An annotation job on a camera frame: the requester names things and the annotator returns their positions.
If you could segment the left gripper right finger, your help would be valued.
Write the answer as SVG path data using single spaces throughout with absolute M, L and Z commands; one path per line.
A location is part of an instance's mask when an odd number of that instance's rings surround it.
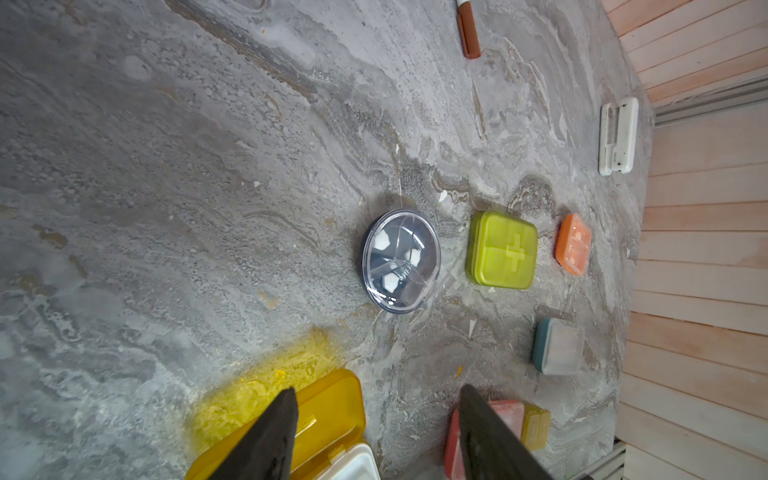
M 553 479 L 471 384 L 460 390 L 459 429 L 467 479 Z

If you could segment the yellow lid white pillbox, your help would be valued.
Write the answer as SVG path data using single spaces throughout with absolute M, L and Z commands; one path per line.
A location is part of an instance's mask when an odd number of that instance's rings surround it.
M 337 369 L 296 393 L 292 479 L 378 479 L 360 380 Z

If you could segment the blue pillbox clear lid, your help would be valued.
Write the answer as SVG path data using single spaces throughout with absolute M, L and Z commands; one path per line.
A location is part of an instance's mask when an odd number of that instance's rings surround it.
M 544 318 L 536 326 L 532 361 L 548 376 L 575 375 L 583 358 L 585 330 L 559 318 Z

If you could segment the green lid white pillbox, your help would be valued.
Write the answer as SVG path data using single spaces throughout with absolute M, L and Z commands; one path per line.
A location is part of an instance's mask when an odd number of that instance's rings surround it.
M 466 273 L 474 283 L 525 290 L 533 283 L 537 254 L 533 224 L 496 211 L 472 216 Z

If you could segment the round dark blue pillbox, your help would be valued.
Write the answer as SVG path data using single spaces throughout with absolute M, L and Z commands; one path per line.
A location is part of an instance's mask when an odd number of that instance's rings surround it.
M 366 231 L 360 276 L 369 298 L 395 315 L 415 311 L 432 294 L 441 268 L 437 232 L 418 211 L 390 210 Z

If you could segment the pink pillbox clear lid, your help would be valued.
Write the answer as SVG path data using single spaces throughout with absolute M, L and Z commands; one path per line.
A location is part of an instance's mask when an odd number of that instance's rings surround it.
M 489 401 L 488 404 L 512 433 L 519 438 L 525 412 L 524 404 L 516 400 L 495 400 Z M 466 478 L 460 447 L 459 414 L 459 409 L 456 408 L 450 417 L 446 441 L 444 470 L 446 477 L 450 480 L 464 480 Z

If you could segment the orange small pillbox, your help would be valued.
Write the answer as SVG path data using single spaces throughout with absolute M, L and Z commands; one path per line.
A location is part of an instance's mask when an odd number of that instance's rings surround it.
M 575 213 L 562 221 L 555 248 L 555 258 L 560 266 L 574 276 L 586 273 L 592 242 L 592 230 Z

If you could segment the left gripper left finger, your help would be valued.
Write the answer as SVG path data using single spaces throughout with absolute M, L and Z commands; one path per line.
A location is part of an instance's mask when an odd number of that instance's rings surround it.
M 295 389 L 281 391 L 209 479 L 289 479 L 298 419 Z

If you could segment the small yellow transparent pillbox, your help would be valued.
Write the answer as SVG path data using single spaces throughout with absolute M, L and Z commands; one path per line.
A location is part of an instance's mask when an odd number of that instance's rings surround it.
M 551 412 L 533 403 L 524 403 L 521 442 L 531 452 L 544 449 L 549 438 Z

